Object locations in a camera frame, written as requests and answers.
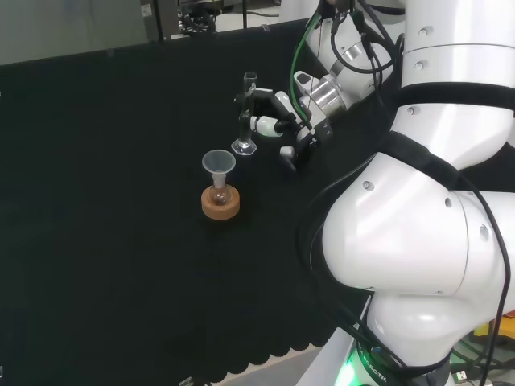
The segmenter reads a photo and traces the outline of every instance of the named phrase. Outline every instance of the screw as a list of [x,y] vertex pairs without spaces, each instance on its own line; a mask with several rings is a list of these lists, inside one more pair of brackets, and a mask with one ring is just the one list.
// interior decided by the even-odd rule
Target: screw
[[363,182],[363,188],[366,189],[367,191],[373,191],[374,187],[375,186],[373,185],[373,183],[370,183],[369,181]]

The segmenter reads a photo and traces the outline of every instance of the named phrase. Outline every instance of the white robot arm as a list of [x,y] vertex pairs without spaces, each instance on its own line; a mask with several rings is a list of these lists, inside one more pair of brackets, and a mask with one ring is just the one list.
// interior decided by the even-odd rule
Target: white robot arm
[[[406,2],[402,87],[419,98],[398,109],[391,130],[457,170],[491,158],[512,135],[515,102],[429,101],[421,85],[440,94],[469,85],[513,92],[515,1]],[[513,261],[515,194],[483,196]],[[483,206],[389,155],[377,154],[336,201],[323,251],[338,281],[376,292],[368,326],[408,366],[445,360],[465,334],[496,317],[505,268]],[[504,312],[514,309],[511,285]]]

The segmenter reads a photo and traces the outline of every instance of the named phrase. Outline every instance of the black table surface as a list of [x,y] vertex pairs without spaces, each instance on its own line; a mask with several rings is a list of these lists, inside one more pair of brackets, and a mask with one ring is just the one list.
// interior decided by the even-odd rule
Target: black table surface
[[[219,224],[200,208],[201,159],[237,136],[243,73],[286,90],[304,23],[0,68],[5,384],[217,381],[324,344],[335,326],[301,274],[293,229],[388,130],[376,101],[336,120],[301,175],[278,160],[286,139],[256,138],[229,175],[241,213]],[[299,66],[314,62],[305,54]],[[515,191],[515,152],[468,174],[483,190]],[[355,310],[364,297],[340,296]]]

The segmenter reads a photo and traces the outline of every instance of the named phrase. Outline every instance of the green cable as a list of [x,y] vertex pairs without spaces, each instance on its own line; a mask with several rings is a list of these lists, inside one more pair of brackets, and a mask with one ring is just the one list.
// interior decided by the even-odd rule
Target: green cable
[[320,15],[316,14],[313,20],[311,20],[310,25],[307,27],[306,32],[304,32],[303,38],[300,40],[299,45],[297,46],[297,51],[295,52],[295,55],[293,57],[293,63],[291,64],[291,71],[290,71],[290,95],[291,95],[291,102],[293,104],[293,107],[297,114],[299,115],[300,119],[303,120],[304,124],[306,124],[307,127],[311,128],[311,125],[309,123],[309,120],[306,117],[306,114],[302,109],[300,108],[299,103],[297,102],[297,98],[295,97],[295,88],[294,88],[294,82],[295,82],[295,65],[297,64],[297,59],[299,58],[300,50],[302,50],[304,43],[306,42],[307,37],[309,34],[313,31],[313,28],[315,28],[316,24],[320,20]]

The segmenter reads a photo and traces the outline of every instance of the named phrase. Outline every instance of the green light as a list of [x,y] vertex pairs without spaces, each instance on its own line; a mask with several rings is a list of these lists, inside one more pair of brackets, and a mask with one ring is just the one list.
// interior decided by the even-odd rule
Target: green light
[[341,369],[338,377],[336,378],[335,386],[351,386],[354,381],[355,372],[352,368],[352,363],[349,360],[346,364],[344,364]]

